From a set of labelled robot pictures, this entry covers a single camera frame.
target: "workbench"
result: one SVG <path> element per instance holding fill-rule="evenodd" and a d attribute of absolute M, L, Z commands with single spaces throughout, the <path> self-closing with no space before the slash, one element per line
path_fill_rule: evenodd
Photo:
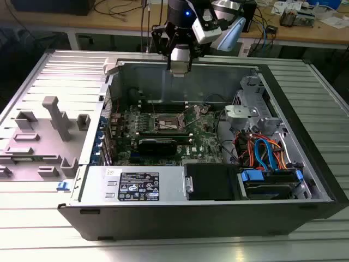
<path fill-rule="evenodd" d="M 50 118 L 44 96 L 57 96 L 70 118 L 91 114 L 106 81 L 103 64 L 116 52 L 45 53 L 0 114 L 0 150 L 16 128 L 19 110 Z M 272 71 L 324 160 L 349 197 L 349 106 L 317 69 L 301 60 L 208 56 L 265 64 Z M 346 261 L 349 209 L 306 223 L 288 236 L 142 241 L 86 241 L 56 210 L 69 193 L 58 182 L 0 181 L 0 256 L 3 261 Z"/>
<path fill-rule="evenodd" d="M 108 13 L 109 7 L 128 3 L 121 0 L 109 0 L 98 6 L 98 10 Z M 115 10 L 126 11 L 140 6 L 140 1 L 133 2 L 126 7 L 120 7 Z M 122 21 L 120 16 L 103 15 L 91 10 L 88 16 L 74 16 L 64 14 L 42 14 L 42 13 L 23 13 L 16 12 L 12 6 L 16 17 L 30 30 L 64 32 L 68 35 L 71 49 L 79 50 L 79 41 L 76 34 L 109 34 L 109 35 L 141 35 L 141 8 L 127 13 L 126 21 Z M 281 27 L 279 25 L 278 15 L 270 13 L 271 7 L 261 8 L 263 17 L 270 25 L 279 28 L 275 45 L 318 47 L 331 49 L 346 49 L 349 44 L 349 27 L 335 29 L 322 22 L 316 21 L 314 28 L 306 27 Z M 340 12 L 349 12 L 349 7 L 341 6 Z M 159 23 L 160 5 L 151 5 L 150 25 Z M 167 5 L 163 9 L 163 23 L 167 17 Z M 143 23 L 143 35 L 147 32 L 147 15 Z M 0 2 L 0 23 L 2 27 L 23 29 L 11 16 L 6 9 L 4 1 Z M 239 42 L 243 43 L 240 50 L 241 56 L 246 56 L 246 50 L 251 44 L 257 42 L 261 37 L 261 32 L 256 23 L 252 23 L 248 33 L 242 33 Z"/>

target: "white label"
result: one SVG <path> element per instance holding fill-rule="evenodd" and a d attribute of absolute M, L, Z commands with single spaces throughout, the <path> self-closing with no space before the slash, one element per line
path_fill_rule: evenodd
<path fill-rule="evenodd" d="M 107 168 L 104 176 L 119 176 L 122 172 L 121 168 Z"/>

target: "black power cable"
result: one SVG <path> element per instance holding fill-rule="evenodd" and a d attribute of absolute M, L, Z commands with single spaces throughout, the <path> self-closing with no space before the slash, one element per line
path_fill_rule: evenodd
<path fill-rule="evenodd" d="M 129 4 L 131 4 L 132 2 L 135 2 L 135 1 L 130 0 L 130 1 L 131 1 L 130 3 L 113 6 L 112 8 L 110 8 L 109 13 L 105 13 L 105 12 L 103 12 L 103 11 L 98 10 L 98 9 L 97 9 L 97 6 L 99 6 L 100 4 L 102 4 L 102 3 L 106 2 L 106 1 L 107 1 L 107 0 L 101 0 L 101 1 L 99 1 L 98 3 L 96 3 L 96 4 L 93 6 L 93 10 L 94 10 L 95 12 L 97 12 L 98 14 L 101 14 L 101 15 L 120 15 L 120 14 L 126 14 L 126 13 L 128 13 L 128 12 L 133 11 L 133 10 L 142 8 L 142 6 L 139 6 L 139 7 L 131 8 L 131 9 L 126 10 L 126 11 L 112 12 L 112 10 L 115 9 L 115 8 L 118 8 L 118 7 L 125 7 L 125 6 L 127 6 L 127 5 L 129 5 Z"/>
<path fill-rule="evenodd" d="M 149 50 L 149 33 L 151 30 L 151 6 L 148 6 L 148 32 L 147 32 L 147 52 L 150 52 Z"/>
<path fill-rule="evenodd" d="M 10 6 L 9 6 L 7 0 L 5 0 L 5 5 L 6 5 L 7 10 L 10 12 L 11 16 L 16 20 L 16 22 L 17 22 L 21 27 L 23 27 L 23 29 L 24 29 L 25 31 L 27 31 L 28 34 L 33 38 L 34 44 L 38 43 L 38 41 L 37 41 L 37 39 L 35 38 L 35 36 L 33 36 L 33 34 L 28 30 L 28 28 L 27 28 L 27 27 L 15 16 L 15 14 L 12 12 L 12 10 L 10 9 Z"/>
<path fill-rule="evenodd" d="M 164 0 L 161 0 L 159 26 L 161 26 L 161 21 L 163 19 L 163 7 L 164 7 Z"/>

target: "computer case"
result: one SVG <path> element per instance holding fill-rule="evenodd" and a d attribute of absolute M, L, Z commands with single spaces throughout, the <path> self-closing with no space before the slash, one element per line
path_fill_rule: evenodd
<path fill-rule="evenodd" d="M 11 0 L 17 11 L 88 15 L 95 0 Z"/>

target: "warning label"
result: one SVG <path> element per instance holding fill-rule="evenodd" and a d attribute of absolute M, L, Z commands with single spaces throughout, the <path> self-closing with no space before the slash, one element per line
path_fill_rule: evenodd
<path fill-rule="evenodd" d="M 159 173 L 121 173 L 120 201 L 159 201 Z"/>

